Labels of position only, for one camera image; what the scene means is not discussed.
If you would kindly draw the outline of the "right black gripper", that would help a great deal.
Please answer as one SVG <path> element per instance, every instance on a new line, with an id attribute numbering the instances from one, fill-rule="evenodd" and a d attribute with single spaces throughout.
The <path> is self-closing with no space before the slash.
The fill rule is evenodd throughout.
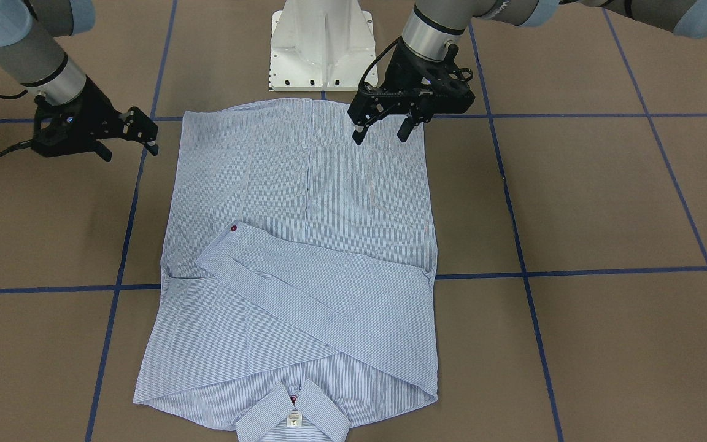
<path id="1" fill-rule="evenodd" d="M 95 153 L 110 162 L 112 151 L 102 143 L 109 138 L 137 142 L 150 155 L 159 154 L 158 125 L 135 106 L 118 111 L 90 79 L 68 103 L 50 104 L 45 93 L 37 95 L 34 102 L 31 150 L 42 157 Z"/>

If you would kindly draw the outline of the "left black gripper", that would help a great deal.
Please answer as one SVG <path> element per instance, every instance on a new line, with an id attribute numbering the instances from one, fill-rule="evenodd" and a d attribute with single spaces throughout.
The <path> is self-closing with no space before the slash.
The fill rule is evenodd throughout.
<path id="1" fill-rule="evenodd" d="M 471 68 L 455 64 L 459 47 L 446 43 L 440 61 L 421 58 L 406 43 L 390 43 L 365 69 L 348 115 L 354 123 L 352 140 L 361 145 L 371 123 L 388 115 L 407 115 L 396 136 L 409 140 L 416 123 L 438 113 L 464 113 L 475 101 L 469 87 Z"/>

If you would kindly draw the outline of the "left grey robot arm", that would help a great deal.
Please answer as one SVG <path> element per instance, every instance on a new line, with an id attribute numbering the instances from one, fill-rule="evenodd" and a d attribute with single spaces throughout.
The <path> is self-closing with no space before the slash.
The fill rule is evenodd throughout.
<path id="1" fill-rule="evenodd" d="M 348 110 L 356 144 L 390 115 L 404 120 L 396 136 L 406 142 L 415 128 L 438 113 L 464 113 L 474 103 L 473 72 L 455 64 L 459 41 L 473 19 L 538 27 L 563 1 L 417 1 L 399 37 L 384 50 L 391 59 L 376 85 L 365 70 Z M 707 1 L 584 1 L 675 36 L 707 37 Z"/>

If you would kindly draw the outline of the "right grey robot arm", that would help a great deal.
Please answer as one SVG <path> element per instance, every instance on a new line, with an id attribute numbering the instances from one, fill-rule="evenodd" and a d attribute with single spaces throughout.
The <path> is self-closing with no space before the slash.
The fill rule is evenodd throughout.
<path id="1" fill-rule="evenodd" d="M 103 140 L 120 138 L 159 153 L 157 124 L 137 107 L 118 111 L 68 55 L 57 37 L 86 33 L 95 25 L 91 1 L 0 1 L 0 67 L 33 95 L 32 137 L 0 151 L 31 149 L 42 157 L 112 152 Z"/>

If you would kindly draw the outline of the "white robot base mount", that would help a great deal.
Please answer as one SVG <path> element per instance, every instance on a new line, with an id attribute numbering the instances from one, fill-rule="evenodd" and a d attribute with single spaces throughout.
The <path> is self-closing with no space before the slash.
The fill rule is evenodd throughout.
<path id="1" fill-rule="evenodd" d="M 357 1 L 287 1 L 271 17 L 269 89 L 356 91 L 376 53 L 371 13 Z"/>

